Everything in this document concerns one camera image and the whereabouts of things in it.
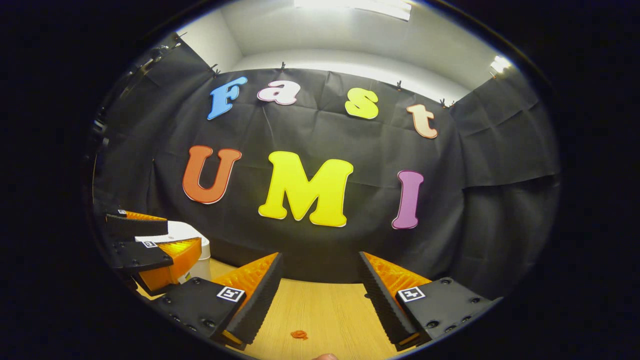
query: foam letter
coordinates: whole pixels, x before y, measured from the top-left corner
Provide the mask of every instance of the foam letter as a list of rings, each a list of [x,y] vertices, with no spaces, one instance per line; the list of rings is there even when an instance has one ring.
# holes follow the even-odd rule
[[[391,226],[394,229],[411,229],[418,225],[415,209],[418,203],[418,189],[424,178],[415,171],[400,171],[398,179],[402,183],[402,196],[400,196],[398,216]]]
[[[308,181],[297,154],[275,151],[269,155],[269,161],[273,164],[273,174],[267,201],[258,208],[260,215],[284,219],[287,210],[282,207],[282,202],[286,192],[291,213],[297,221],[302,220],[318,199],[316,210],[309,215],[313,224],[335,227],[347,224],[342,206],[347,177],[353,172],[352,164],[344,160],[327,160]]]
[[[189,162],[182,178],[182,189],[189,199],[202,204],[213,204],[222,199],[227,190],[229,176],[236,160],[242,157],[242,153],[233,149],[221,149],[218,151],[220,165],[213,185],[205,189],[200,186],[200,174],[204,167],[204,161],[213,154],[213,149],[207,146],[196,145],[189,149]]]
[[[373,119],[378,116],[378,107],[374,102],[378,102],[376,93],[361,88],[352,88],[347,93],[349,101],[344,103],[349,115]]]
[[[433,139],[438,136],[438,131],[429,127],[429,119],[433,119],[433,113],[427,111],[424,105],[411,105],[406,110],[413,114],[413,126],[415,126],[418,134],[427,139]]]
[[[227,104],[227,98],[235,100],[240,94],[238,85],[246,84],[246,82],[246,77],[242,76],[214,89],[210,94],[213,98],[211,100],[211,112],[207,119],[211,120],[231,110],[233,105]]]
[[[262,101],[275,101],[278,105],[291,105],[296,102],[296,94],[300,91],[300,85],[293,81],[272,81],[269,88],[258,92],[258,99]]]

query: yellow letter m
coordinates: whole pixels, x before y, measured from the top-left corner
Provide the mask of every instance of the yellow letter m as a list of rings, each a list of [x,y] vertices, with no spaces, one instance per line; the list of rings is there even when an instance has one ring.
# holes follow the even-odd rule
[[[344,160],[327,160],[309,181],[297,154],[275,151],[269,155],[269,161],[273,164],[273,175],[267,201],[258,208],[260,215],[284,219],[287,210],[282,203],[286,192],[291,213],[297,221],[302,220],[318,199],[316,210],[309,215],[313,224],[335,227],[347,224],[342,205],[347,177],[353,172],[352,164]]]

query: small orange piece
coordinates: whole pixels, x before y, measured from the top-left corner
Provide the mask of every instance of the small orange piece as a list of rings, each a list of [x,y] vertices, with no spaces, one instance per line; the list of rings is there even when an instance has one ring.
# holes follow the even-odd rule
[[[169,284],[178,284],[183,276],[198,262],[202,253],[202,239],[171,241],[156,244],[173,259],[173,265],[140,272],[140,277],[150,291],[156,291]]]
[[[364,252],[364,255],[369,260],[369,263],[373,267],[373,270],[376,271],[382,283],[387,288],[387,291],[394,298],[394,301],[402,309],[398,300],[396,300],[396,293],[399,290],[412,288],[414,286],[420,286],[424,284],[428,284],[431,280],[422,277],[416,273],[413,273],[405,268],[401,268],[394,263],[390,263],[387,260],[380,259],[377,256],[373,256],[371,254],[367,254]]]
[[[264,277],[264,274],[266,274],[267,270],[269,270],[269,267],[271,266],[273,260],[277,255],[278,253],[274,252],[271,255],[267,255],[264,258],[260,258],[256,261],[248,263],[247,265],[241,266],[231,272],[228,272],[225,275],[219,276],[213,279],[212,282],[244,290],[244,292],[246,293],[246,298],[237,310],[240,311],[253,295],[253,292],[258,287],[258,284],[260,284],[262,278]]]
[[[139,214],[139,213],[133,213],[131,211],[126,211],[127,213],[127,218],[130,219],[134,219],[134,220],[155,220],[155,221],[166,221],[165,218],[159,218],[159,217],[153,217],[151,215],[145,215],[145,214]]]
[[[302,331],[302,330],[297,330],[297,331],[293,331],[291,332],[291,336],[293,336],[294,339],[302,339],[302,340],[307,340],[307,333]]]

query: white wall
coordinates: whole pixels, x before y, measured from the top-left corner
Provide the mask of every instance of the white wall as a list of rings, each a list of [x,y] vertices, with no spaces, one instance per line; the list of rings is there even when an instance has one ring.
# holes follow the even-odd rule
[[[187,43],[209,66],[228,72],[243,57],[225,18],[220,10],[208,13],[189,25],[176,31],[186,34],[182,40]]]
[[[292,50],[251,55],[240,60],[231,71],[287,68],[315,69],[363,76],[411,90],[434,101],[444,98],[450,105],[471,90],[429,70],[381,56],[338,50]]]

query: black fabric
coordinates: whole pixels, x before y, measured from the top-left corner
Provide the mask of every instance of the black fabric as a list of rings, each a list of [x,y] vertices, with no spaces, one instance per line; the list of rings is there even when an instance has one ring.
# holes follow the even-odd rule
[[[180,48],[156,64],[148,79],[109,111],[111,142],[95,184],[115,194],[127,210],[193,225],[211,241],[212,257],[234,266],[277,251],[284,255],[284,277],[359,282],[357,254],[366,251],[426,277],[453,271],[464,279],[458,279],[461,283],[478,284],[470,288],[486,296],[491,289],[485,284],[499,274],[487,269],[480,281],[459,266],[473,245],[469,239],[477,229],[472,227],[492,210],[469,198],[475,194],[471,187],[510,184],[558,171],[555,149],[548,143],[552,138],[547,140],[549,126],[540,124],[548,119],[534,93],[517,90],[524,88],[522,79],[492,79],[455,107],[443,109],[436,101],[399,92],[393,85],[320,70],[244,70],[213,79],[204,67],[193,65],[195,54],[180,53]],[[211,90],[241,76],[248,82],[231,101],[233,108],[207,120]],[[258,100],[257,92],[274,80],[301,86],[295,104]],[[346,113],[346,94],[354,87],[378,95],[380,112],[375,119]],[[413,104],[423,104],[434,113],[430,123],[438,130],[437,138],[416,132],[406,110]],[[223,148],[242,152],[227,192],[214,204],[192,201],[182,189],[188,151],[194,145],[211,147],[214,154]],[[315,205],[303,220],[295,221],[286,200],[285,219],[258,214],[269,189],[273,167],[268,156],[273,151],[298,154],[309,179],[328,159],[353,164],[344,198],[345,227],[312,224],[308,215]],[[216,156],[207,159],[202,184],[213,183],[218,165]],[[414,229],[391,227],[401,196],[397,178],[401,170],[424,176],[417,207],[420,222]],[[540,201],[539,195],[531,196],[534,203]],[[492,206],[505,201],[494,197]],[[480,209],[473,207],[477,203]],[[513,243],[517,238],[517,247],[537,242],[532,238],[537,229],[528,225],[520,232],[509,230],[512,223],[530,224],[527,218],[512,218],[508,224],[497,218],[487,221],[508,230],[499,239],[482,241]],[[523,265],[510,266],[496,271],[512,272],[514,266]]]

